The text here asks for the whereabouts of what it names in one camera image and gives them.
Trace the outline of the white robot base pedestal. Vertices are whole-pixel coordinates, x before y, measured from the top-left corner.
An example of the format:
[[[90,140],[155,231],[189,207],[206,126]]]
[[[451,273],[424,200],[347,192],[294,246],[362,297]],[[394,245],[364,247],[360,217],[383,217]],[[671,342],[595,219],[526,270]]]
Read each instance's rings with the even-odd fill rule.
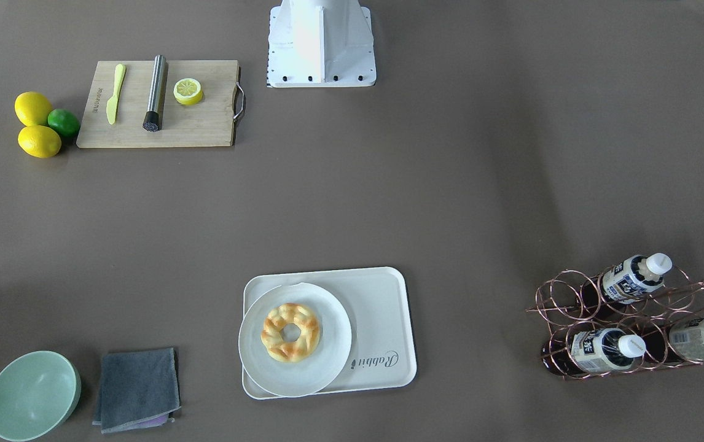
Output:
[[[282,1],[270,9],[268,87],[371,87],[376,81],[369,8],[358,1]]]

